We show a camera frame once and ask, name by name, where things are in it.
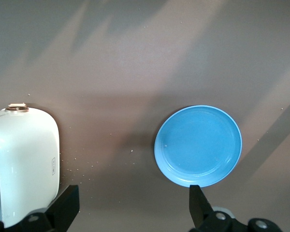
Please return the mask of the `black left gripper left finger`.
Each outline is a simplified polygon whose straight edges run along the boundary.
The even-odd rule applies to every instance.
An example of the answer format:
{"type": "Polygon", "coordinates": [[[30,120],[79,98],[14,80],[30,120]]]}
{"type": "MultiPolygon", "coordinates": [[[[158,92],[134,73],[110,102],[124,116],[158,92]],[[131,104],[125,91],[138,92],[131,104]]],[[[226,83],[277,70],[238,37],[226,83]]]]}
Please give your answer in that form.
{"type": "Polygon", "coordinates": [[[79,209],[79,187],[69,185],[47,209],[34,210],[11,227],[0,221],[0,232],[66,232],[79,209]]]}

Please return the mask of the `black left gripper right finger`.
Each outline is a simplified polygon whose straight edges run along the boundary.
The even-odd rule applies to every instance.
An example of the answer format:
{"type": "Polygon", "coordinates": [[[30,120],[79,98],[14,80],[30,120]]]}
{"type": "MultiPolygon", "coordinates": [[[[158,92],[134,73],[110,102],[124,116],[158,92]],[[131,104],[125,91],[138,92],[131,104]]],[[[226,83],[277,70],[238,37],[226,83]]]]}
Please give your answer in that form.
{"type": "Polygon", "coordinates": [[[192,232],[280,232],[274,222],[252,218],[247,225],[229,213],[214,210],[198,185],[189,187],[189,212],[194,223],[192,232]]]}

